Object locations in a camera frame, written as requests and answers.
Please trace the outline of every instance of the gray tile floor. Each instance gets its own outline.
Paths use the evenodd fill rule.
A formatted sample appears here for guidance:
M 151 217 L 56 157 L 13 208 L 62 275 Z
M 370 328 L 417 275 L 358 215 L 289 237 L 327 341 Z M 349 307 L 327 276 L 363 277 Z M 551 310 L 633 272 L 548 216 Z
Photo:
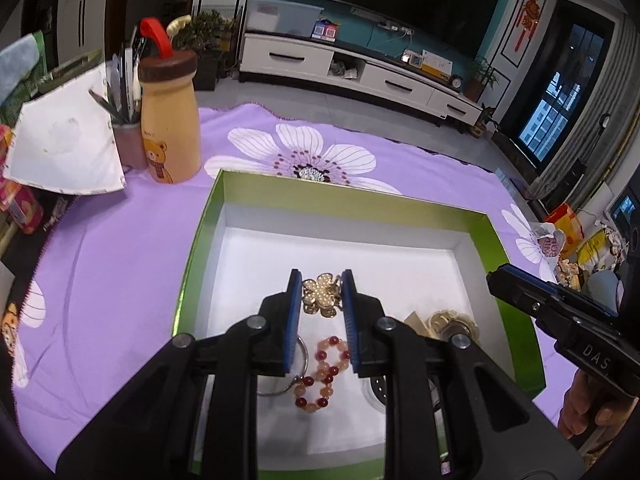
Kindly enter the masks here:
M 231 78 L 220 80 L 215 92 L 197 92 L 196 98 L 201 107 L 210 108 L 260 103 L 284 118 L 332 124 L 386 137 L 481 166 L 493 171 L 503 181 L 527 219 L 536 221 L 535 215 L 509 181 L 511 177 L 521 178 L 518 171 L 489 139 L 461 135 L 446 124 L 437 127 L 429 121 L 352 99 L 286 86 L 239 83 Z

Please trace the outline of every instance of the silver bangle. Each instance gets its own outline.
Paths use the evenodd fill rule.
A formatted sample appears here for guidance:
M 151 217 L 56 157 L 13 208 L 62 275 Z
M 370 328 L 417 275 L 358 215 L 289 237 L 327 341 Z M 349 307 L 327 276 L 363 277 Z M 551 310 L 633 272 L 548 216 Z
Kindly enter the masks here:
M 305 359 L 302 370 L 300 371 L 300 375 L 294 376 L 291 382 L 287 384 L 287 386 L 285 386 L 283 390 L 279 390 L 277 392 L 271 392 L 269 394 L 263 393 L 260 390 L 258 390 L 259 397 L 276 397 L 282 394 L 286 394 L 290 389 L 292 389 L 296 384 L 298 384 L 306 376 L 306 369 L 309 366 L 309 352 L 306 349 L 305 342 L 302 341 L 302 338 L 300 336 L 298 336 L 297 343 L 300 349 L 302 350 L 302 356 Z

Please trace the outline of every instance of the screw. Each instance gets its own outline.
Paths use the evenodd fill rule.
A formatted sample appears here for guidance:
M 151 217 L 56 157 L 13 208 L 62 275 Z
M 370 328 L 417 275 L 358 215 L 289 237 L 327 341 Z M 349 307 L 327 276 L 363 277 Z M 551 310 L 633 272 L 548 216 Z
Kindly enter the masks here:
M 171 342 L 174 344 L 176 348 L 187 348 L 193 341 L 193 337 L 189 334 L 178 334 L 175 335 Z
M 260 330 L 261 328 L 265 327 L 265 325 L 267 324 L 267 320 L 264 319 L 262 316 L 251 316 L 249 319 L 246 320 L 246 323 L 249 328 L 253 328 L 254 330 Z
M 471 339 L 464 334 L 456 334 L 450 339 L 450 341 L 453 343 L 453 346 L 460 349 L 469 348 L 471 346 Z
M 396 323 L 395 319 L 392 319 L 390 317 L 381 317 L 377 322 L 376 325 L 378 326 L 378 328 L 382 329 L 382 330 L 393 330 L 398 324 Z

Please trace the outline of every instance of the human hand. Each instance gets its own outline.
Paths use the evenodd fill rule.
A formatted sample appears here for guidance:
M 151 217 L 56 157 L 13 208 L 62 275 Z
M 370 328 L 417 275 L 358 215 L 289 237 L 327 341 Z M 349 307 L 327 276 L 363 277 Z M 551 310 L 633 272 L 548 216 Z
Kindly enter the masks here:
M 600 387 L 593 384 L 593 381 L 588 381 L 588 378 L 585 372 L 578 370 L 574 376 L 574 383 L 564 394 L 558 430 L 565 438 L 584 433 L 589 425 L 588 413 Z M 613 439 L 620 432 L 637 402 L 637 399 L 613 400 L 600 409 L 596 415 L 596 424 L 607 429 L 597 443 L 598 446 Z

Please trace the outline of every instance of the floral tablecloth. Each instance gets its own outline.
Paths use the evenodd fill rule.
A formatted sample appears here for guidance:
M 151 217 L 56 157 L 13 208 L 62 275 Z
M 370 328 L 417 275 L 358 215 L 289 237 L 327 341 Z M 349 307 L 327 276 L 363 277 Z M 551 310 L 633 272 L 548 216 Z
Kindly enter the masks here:
M 78 200 L 36 271 L 14 345 L 14 395 L 28 443 L 54 468 L 60 452 L 170 337 L 193 235 L 220 168 L 412 196 L 485 212 L 512 263 L 552 280 L 529 225 L 498 178 L 476 166 L 258 105 L 200 110 L 204 165 L 183 184 L 127 175 L 121 192 Z M 557 420 L 575 370 L 539 334 Z

